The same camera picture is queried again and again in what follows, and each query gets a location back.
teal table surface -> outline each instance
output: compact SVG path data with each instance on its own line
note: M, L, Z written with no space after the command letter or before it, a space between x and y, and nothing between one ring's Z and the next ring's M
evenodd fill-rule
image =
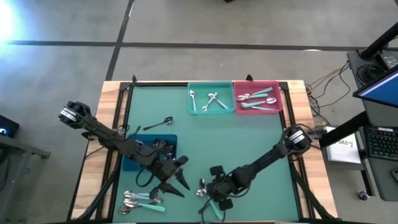
M159 123L173 116L173 123L160 125L139 134L176 134L177 157L185 155L189 161L183 173L191 188L185 189L175 179L170 182L185 198L160 194L166 212L137 208L127 215L118 213L123 204L123 192L150 192L159 181L154 179L148 187L135 183L137 172L121 171L114 210L114 223L127 222L199 222L199 209L206 198L198 198L200 178L211 181L209 168L221 165L225 172L237 166L250 164L272 149L282 133L279 114L273 115L192 115L188 111L188 91L185 86L134 87L128 125L130 134L142 127ZM150 173L140 176L146 182ZM292 220L299 215L287 158L280 159L258 173L250 191L241 198L233 198L234 207L226 211L228 221ZM205 221L218 221L209 207Z

wooden table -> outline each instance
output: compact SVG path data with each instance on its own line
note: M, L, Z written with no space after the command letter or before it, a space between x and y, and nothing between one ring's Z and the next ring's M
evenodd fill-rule
M314 127L310 105L308 102L307 94L305 92L304 82L302 80L283 80L283 82L287 82L289 86L290 100L292 102L296 123L302 123L309 127ZM101 97L98 103L96 117L98 121L104 123L110 128L113 124L120 83L121 82L116 81L104 82ZM121 112L119 116L119 124L122 124L124 118L124 109L126 107L127 98L126 95L127 93L125 93L125 96L123 97ZM290 126L289 112L285 100L284 113L286 118L286 125ZM313 144L318 146L318 141L314 141ZM99 147L101 146L97 141L90 141L86 153L90 153ZM106 153L107 150L99 151L87 158L87 160L83 164L81 177L77 186L78 188L76 192L76 197L75 200L72 202L73 206L71 207L70 218L79 217L98 193L101 187ZM326 208L326 210L334 217L337 217L335 202L331 193L328 175L326 173L326 168L321 151L313 147L303 155L303 159L307 172L308 183L312 192L315 194L319 202ZM104 218L108 214L109 195L110 190L106 195L103 207L102 216ZM305 196L300 188L299 195L301 198L300 201L302 204L303 216L309 217Z

gray floor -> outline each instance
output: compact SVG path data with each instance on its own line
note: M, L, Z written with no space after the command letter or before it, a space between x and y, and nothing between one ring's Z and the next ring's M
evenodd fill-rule
M127 0L6 1L15 16L12 40L111 41L119 34ZM136 0L125 42L367 46L398 20L393 0ZM87 142L57 119L68 100L96 110L113 47L0 45L0 113L21 124L18 139L52 151L34 159L18 190L11 218L29 223L66 219ZM346 52L288 50L122 48L113 80L302 79L306 83L346 62ZM354 89L349 70L342 74ZM320 104L346 91L341 80ZM332 124L363 110L347 96L323 108ZM327 165L339 216L396 223L398 203L356 198L358 171Z

computer mouse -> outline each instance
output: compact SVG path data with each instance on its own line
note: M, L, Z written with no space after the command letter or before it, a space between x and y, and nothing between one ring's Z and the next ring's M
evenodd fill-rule
M398 169L393 169L391 171L391 175L392 175L392 178L394 178L394 180L396 180L396 182L398 182Z

keyboard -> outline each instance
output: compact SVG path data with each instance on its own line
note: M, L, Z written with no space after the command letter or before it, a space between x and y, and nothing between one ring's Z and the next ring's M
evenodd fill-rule
M398 129L364 128L371 157L398 161Z

